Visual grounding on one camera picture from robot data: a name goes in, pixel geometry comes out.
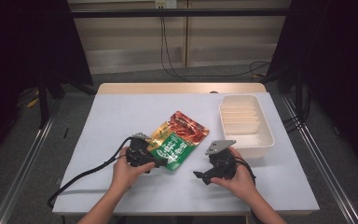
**plastic container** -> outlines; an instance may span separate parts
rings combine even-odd
[[[226,140],[246,158],[263,157],[274,145],[269,124],[253,95],[229,95],[220,105],[220,118]]]

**wall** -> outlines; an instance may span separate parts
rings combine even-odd
[[[151,9],[154,1],[69,0],[71,9]],[[178,8],[288,8],[290,0],[185,1]],[[173,67],[270,61],[284,17],[165,18]],[[160,69],[161,18],[76,19],[92,74]]]

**person's left hand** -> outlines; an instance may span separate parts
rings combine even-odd
[[[155,167],[155,163],[149,162],[142,166],[130,166],[126,158],[126,150],[128,147],[123,147],[120,150],[119,157],[113,170],[113,179],[110,189],[123,190],[125,192],[138,178],[138,176]]]

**green snack package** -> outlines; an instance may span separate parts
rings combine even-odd
[[[167,169],[175,170],[208,135],[209,130],[193,119],[176,111],[152,134],[149,150],[156,158],[168,159]]]

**white table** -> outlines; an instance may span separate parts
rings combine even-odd
[[[247,160],[256,186],[281,214],[306,215],[319,210],[307,178],[281,119],[266,92],[257,97],[275,139],[275,145],[261,159]],[[108,160],[128,136],[151,134],[176,110],[210,129],[209,135],[174,172],[164,167],[141,175],[125,194],[114,214],[128,216],[241,216],[249,206],[229,191],[206,186],[193,171],[212,168],[205,156],[213,140],[224,139],[219,105],[225,94],[97,94],[62,183]],[[112,164],[83,177],[61,194],[53,212],[60,215],[87,213],[108,189]]]

